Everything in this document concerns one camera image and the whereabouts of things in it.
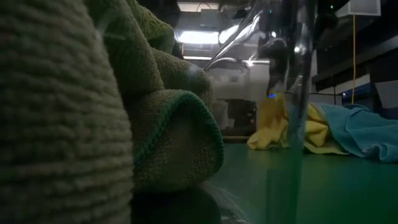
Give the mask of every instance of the clear plastic container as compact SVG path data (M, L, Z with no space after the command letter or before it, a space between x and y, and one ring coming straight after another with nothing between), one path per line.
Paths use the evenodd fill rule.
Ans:
M229 145L226 162L235 164L211 181L234 195L228 198L249 223L295 223L314 17L314 1L256 1L238 26L220 34L223 42L235 30L205 67L224 140L274 149L259 162L259 152L229 155L228 150L240 150Z

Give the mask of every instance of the light blue cloth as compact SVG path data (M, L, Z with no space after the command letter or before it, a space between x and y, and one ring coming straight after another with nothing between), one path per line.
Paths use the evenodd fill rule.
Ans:
M398 162L398 120L384 119L360 105L319 106L343 149L362 158Z

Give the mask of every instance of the green floor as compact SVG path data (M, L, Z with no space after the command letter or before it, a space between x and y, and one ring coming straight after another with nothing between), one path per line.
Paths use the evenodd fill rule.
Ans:
M233 210L249 223L267 223L267 206L273 203L267 204L268 170L283 163L275 155L276 152L249 150L245 144L227 144L224 165L210 179L209 185L229 195ZM218 209L212 197L201 189L165 198L158 202L136 200L141 208L136 213L143 220L134 223L238 223L227 217L228 210ZM149 201L150 209L144 208L142 201ZM297 223L396 223L397 204L398 164L351 156L304 155ZM145 216L158 220L145 220Z

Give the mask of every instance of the folded towel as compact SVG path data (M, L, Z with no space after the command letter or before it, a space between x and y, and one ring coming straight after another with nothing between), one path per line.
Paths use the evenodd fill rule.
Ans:
M0 223L131 223L130 123L83 2L3 0L0 30Z
M333 137L348 152L398 162L398 120L384 119L359 105L321 105Z
M251 149L268 149L281 145L288 147L288 111L285 97L277 94L275 98L266 98L259 107L259 129L248 140ZM304 146L316 154L347 154L331 137L326 118L308 104L308 118L305 123Z
M172 29L135 0L85 2L95 24L115 15L103 37L131 120L134 191L182 190L209 178L223 143L203 71L168 54Z

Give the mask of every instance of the ceiling light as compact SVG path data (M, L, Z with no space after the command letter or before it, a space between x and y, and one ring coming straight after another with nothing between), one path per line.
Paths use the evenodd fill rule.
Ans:
M211 60L211 57L183 56L185 60Z
M182 12L200 12L202 9L218 9L218 3L208 2L178 2L178 7Z
M186 44L218 44L218 32L183 31L176 40Z

